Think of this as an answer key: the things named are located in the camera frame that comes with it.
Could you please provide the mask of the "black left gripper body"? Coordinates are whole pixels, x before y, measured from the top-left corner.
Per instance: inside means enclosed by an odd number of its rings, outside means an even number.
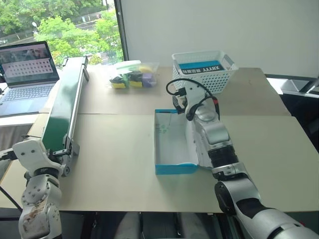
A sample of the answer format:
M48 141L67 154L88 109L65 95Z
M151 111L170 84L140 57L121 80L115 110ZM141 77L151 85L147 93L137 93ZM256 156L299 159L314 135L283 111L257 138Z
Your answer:
M64 155L64 150L58 150L58 151L48 151L48 158L56 163L62 164L63 163L63 155Z

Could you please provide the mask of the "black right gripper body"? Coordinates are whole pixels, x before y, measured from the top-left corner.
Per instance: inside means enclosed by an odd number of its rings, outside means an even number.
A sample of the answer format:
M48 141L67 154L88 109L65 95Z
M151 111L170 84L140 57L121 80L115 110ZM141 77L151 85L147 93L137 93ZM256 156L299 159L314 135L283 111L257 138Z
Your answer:
M186 89L182 87L172 94L173 103L184 103L186 102Z

